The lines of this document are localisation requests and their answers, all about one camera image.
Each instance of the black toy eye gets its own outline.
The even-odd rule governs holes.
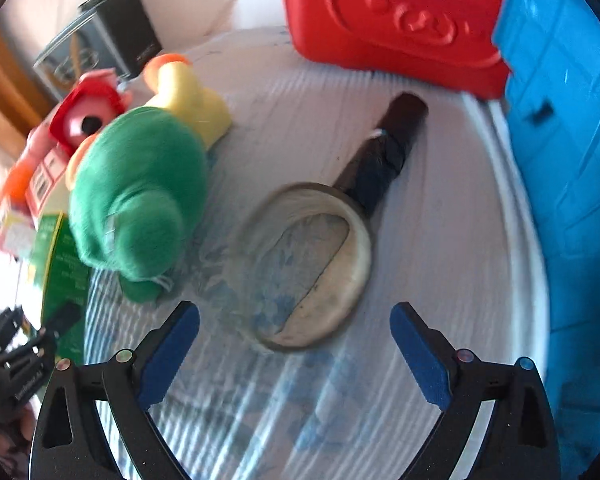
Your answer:
[[[93,115],[87,115],[82,120],[82,132],[85,135],[96,134],[102,127],[102,119]]]

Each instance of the stuffed animal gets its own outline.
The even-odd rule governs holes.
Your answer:
[[[152,60],[144,77],[155,97],[83,142],[66,174],[80,258],[118,271],[137,303],[169,288],[164,274],[205,206],[206,150],[231,125],[224,101],[181,56]]]
[[[36,128],[0,190],[0,207],[9,199],[13,207],[27,210],[25,194],[33,173],[59,145],[67,156],[88,136],[95,134],[131,104],[130,92],[117,91],[115,69],[85,73],[73,90]]]

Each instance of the white wall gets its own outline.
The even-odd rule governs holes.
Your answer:
[[[78,14],[85,0],[7,0],[0,23],[27,64]],[[227,28],[280,25],[282,0],[142,0],[165,50]]]

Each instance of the magnifying glass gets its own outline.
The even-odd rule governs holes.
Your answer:
[[[369,219],[427,113],[419,97],[400,94],[332,186],[292,184],[251,213],[229,251],[243,333],[270,349],[298,351],[344,325],[371,275]]]

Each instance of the blue gripper pad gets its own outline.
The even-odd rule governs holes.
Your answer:
[[[425,331],[430,328],[419,317],[413,319],[408,316],[400,303],[391,310],[389,326],[424,398],[444,412],[451,403],[451,387],[445,365],[427,342]]]
[[[164,400],[199,329],[199,311],[195,304],[189,303],[184,314],[171,327],[169,334],[144,365],[137,395],[142,410],[147,411],[152,405]]]

